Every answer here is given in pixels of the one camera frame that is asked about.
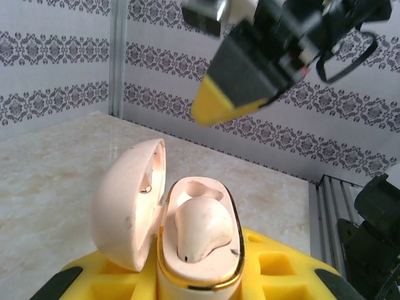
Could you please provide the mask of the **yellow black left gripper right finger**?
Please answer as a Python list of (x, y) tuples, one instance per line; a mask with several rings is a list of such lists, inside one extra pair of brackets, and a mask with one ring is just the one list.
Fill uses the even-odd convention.
[(330, 265), (248, 228), (243, 299), (363, 299)]

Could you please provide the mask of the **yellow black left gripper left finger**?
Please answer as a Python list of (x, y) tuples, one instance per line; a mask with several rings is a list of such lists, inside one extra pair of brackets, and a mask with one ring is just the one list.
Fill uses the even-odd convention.
[(32, 299), (156, 299), (156, 250), (140, 272), (108, 261), (98, 251), (65, 266)]

